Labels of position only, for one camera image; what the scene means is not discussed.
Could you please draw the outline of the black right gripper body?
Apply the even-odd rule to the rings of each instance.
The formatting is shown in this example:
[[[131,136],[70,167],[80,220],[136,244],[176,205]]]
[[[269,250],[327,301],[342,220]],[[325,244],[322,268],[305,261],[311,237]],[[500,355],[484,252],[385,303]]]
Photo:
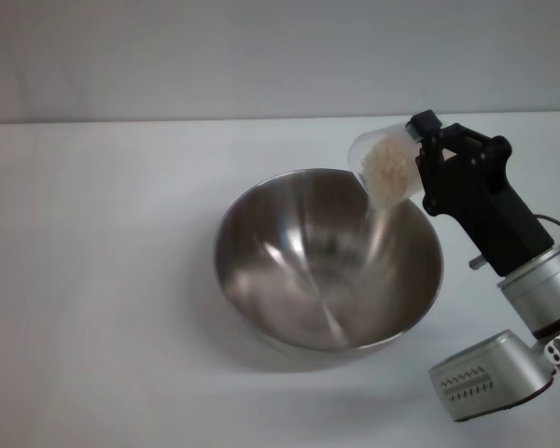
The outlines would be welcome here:
[[[441,130],[441,147],[423,146],[416,158],[425,210],[452,217],[500,277],[553,247],[507,178],[511,154],[505,137],[454,124]]]

